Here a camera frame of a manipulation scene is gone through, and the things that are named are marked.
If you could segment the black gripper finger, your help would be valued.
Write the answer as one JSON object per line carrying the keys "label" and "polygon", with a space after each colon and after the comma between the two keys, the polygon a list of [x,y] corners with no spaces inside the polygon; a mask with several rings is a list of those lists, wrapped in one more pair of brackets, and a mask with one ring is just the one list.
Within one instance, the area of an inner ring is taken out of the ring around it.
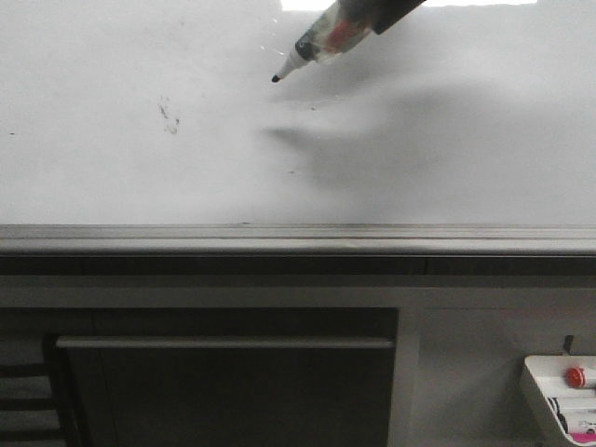
{"label": "black gripper finger", "polygon": [[372,14],[372,30],[380,35],[420,7],[424,0],[385,0]]}

